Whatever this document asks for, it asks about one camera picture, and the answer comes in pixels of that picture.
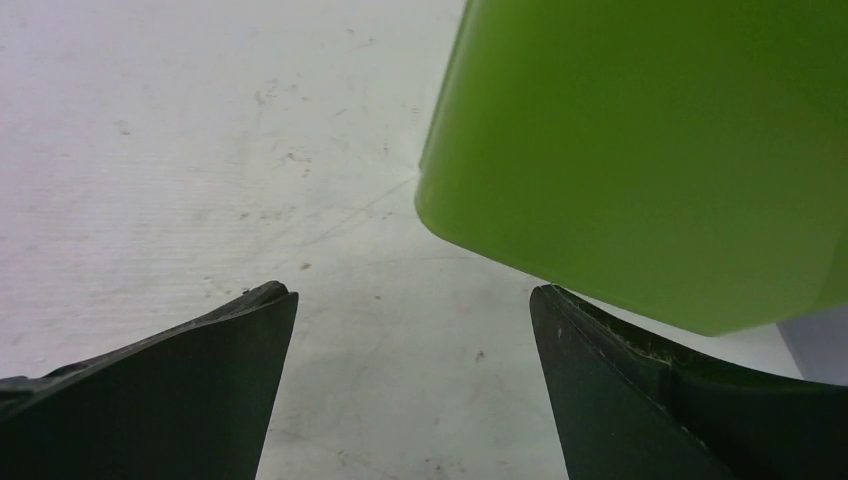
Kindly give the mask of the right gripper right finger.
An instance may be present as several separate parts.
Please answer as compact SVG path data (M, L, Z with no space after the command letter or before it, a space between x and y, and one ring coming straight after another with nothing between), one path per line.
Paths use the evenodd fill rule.
M555 285L530 296L572 479L843 479L847 390L733 364Z

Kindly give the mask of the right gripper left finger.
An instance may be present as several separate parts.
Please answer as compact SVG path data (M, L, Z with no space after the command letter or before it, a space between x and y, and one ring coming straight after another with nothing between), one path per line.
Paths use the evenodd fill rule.
M5 479L252 479L299 296L277 281L125 347L1 382Z

